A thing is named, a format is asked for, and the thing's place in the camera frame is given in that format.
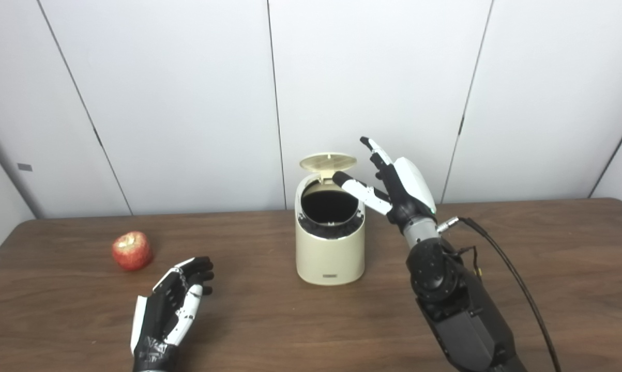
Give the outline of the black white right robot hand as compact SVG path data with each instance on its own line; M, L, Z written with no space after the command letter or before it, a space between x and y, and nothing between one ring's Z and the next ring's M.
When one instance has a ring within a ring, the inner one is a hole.
M337 171L334 184L365 206L385 215L391 224L404 230L417 219L437 221L433 195L414 163L404 157L393 161L373 139L360 141L371 151L370 161L377 168L375 176L385 186L384 192L369 186L345 172Z

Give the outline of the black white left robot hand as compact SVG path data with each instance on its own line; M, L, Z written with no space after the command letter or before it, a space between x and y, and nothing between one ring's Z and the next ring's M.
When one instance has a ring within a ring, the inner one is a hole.
M192 257L160 278L148 296L136 299L130 337L133 371L175 371L180 343L192 327L201 299L213 292L214 264Z

